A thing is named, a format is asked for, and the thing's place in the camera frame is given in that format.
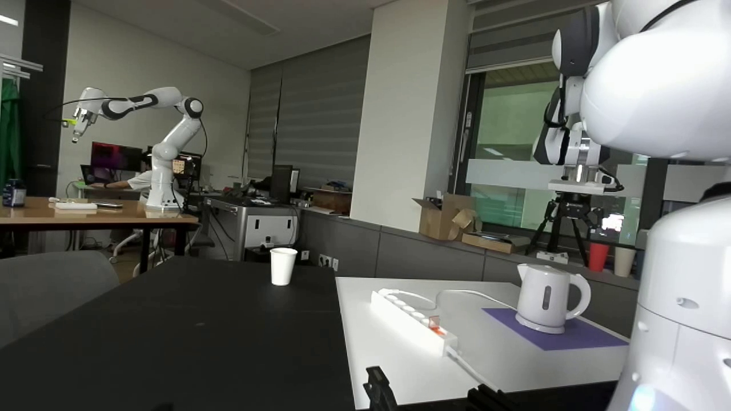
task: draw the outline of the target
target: white cup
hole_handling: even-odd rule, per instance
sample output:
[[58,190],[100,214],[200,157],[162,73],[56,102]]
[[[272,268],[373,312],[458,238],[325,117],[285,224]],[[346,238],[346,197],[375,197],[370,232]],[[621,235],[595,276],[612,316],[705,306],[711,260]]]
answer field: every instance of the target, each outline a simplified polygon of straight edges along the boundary
[[635,250],[614,247],[614,274],[629,276],[634,269]]
[[298,258],[298,250],[290,250],[290,247],[269,250],[275,285],[289,285],[292,280],[296,258]]

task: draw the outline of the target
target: kettle handle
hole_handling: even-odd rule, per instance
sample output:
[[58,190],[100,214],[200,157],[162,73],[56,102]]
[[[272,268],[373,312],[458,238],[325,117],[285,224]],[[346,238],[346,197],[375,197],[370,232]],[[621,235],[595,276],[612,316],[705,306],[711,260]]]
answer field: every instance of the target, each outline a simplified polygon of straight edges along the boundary
[[593,288],[589,288],[589,280],[581,274],[571,274],[570,283],[574,283],[581,291],[581,299],[578,299],[576,309],[566,312],[566,320],[574,320],[589,309]]

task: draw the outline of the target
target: ceiling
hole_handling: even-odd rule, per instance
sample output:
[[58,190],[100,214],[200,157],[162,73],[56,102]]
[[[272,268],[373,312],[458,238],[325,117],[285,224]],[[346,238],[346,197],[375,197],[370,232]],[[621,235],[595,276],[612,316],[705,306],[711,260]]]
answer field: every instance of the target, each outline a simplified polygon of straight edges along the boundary
[[393,0],[73,0],[105,16],[243,68],[370,33]]

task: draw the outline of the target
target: purple mat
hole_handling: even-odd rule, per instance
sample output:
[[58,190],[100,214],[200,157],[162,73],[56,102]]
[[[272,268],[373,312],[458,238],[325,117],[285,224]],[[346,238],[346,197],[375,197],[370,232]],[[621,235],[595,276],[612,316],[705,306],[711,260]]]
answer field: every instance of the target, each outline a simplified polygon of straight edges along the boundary
[[538,346],[540,350],[546,350],[546,351],[627,346],[621,338],[618,338],[604,328],[597,328],[582,320],[570,320],[564,327],[564,333],[542,333],[542,332],[523,327],[516,320],[516,311],[512,311],[512,309],[485,309],[485,312],[489,312],[501,324],[505,324],[508,328],[512,328],[515,333],[523,336],[525,341],[530,341],[533,346]]

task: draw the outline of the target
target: black table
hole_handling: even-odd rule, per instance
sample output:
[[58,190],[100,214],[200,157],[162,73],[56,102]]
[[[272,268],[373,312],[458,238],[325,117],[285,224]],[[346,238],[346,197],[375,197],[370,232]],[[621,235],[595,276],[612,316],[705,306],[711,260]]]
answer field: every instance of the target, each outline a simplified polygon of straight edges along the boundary
[[173,258],[0,351],[2,411],[354,409],[335,276]]

